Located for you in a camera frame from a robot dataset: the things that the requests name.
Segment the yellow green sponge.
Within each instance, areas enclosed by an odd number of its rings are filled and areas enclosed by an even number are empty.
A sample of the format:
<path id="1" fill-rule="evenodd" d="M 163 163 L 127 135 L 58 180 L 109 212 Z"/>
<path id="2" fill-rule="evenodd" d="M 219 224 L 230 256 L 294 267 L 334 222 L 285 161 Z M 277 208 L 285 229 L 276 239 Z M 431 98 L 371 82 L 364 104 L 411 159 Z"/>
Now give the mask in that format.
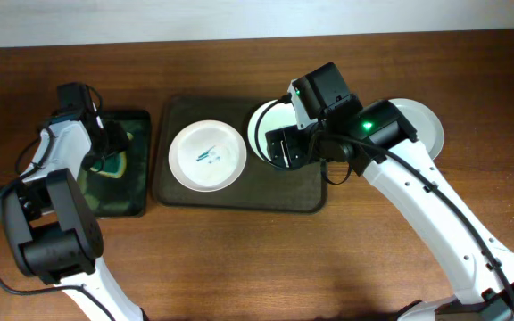
<path id="1" fill-rule="evenodd" d="M 103 177 L 122 178 L 128 166 L 127 150 L 133 138 L 133 135 L 129 132 L 114 137 L 105 156 L 98 160 L 90 168 L 90 171 Z"/>

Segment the pink plate with green stain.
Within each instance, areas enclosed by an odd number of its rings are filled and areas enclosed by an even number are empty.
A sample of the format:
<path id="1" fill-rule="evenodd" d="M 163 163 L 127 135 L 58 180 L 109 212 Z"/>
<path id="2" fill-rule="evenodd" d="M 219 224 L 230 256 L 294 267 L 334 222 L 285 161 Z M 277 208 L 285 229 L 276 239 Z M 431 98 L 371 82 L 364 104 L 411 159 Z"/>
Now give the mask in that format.
<path id="1" fill-rule="evenodd" d="M 170 172 L 189 190 L 210 193 L 232 185 L 247 161 L 245 140 L 225 122 L 201 120 L 181 129 L 168 152 Z"/>

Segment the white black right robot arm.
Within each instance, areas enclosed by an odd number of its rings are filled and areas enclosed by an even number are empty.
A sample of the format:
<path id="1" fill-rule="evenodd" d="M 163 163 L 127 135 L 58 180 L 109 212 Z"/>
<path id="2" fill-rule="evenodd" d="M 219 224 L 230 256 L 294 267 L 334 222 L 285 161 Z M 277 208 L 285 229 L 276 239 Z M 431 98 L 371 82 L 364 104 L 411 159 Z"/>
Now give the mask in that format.
<path id="1" fill-rule="evenodd" d="M 294 124 L 263 123 L 253 115 L 255 152 L 276 169 L 344 162 L 364 177 L 410 223 L 451 284 L 451 297 L 417 300 L 401 320 L 514 320 L 514 252 L 498 241 L 457 195 L 435 165 L 424 138 L 441 143 L 437 117 L 410 99 L 361 105 L 353 94 L 306 98 L 286 94 Z"/>

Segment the light grey plate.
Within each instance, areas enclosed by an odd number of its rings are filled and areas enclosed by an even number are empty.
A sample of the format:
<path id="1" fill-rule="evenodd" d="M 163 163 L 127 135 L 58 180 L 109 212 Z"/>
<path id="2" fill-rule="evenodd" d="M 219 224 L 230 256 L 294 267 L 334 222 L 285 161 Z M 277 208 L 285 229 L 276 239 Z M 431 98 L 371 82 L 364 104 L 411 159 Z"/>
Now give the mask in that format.
<path id="1" fill-rule="evenodd" d="M 435 160 L 444 147 L 444 128 L 438 117 L 425 104 L 415 100 L 394 98 L 390 102 L 416 128 L 419 140 L 430 158 Z"/>

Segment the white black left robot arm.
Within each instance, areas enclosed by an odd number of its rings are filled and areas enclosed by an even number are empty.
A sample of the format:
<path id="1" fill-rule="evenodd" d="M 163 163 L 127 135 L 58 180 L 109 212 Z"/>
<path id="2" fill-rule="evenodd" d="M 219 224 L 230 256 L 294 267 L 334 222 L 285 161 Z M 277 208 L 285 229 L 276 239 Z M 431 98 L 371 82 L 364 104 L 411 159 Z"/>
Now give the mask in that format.
<path id="1" fill-rule="evenodd" d="M 91 320 L 144 320 L 145 312 L 121 290 L 103 258 L 100 226 L 77 183 L 82 162 L 108 142 L 97 116 L 56 116 L 40 132 L 27 169 L 0 189 L 0 221 L 15 263 L 44 288 L 14 295 L 64 292 Z"/>

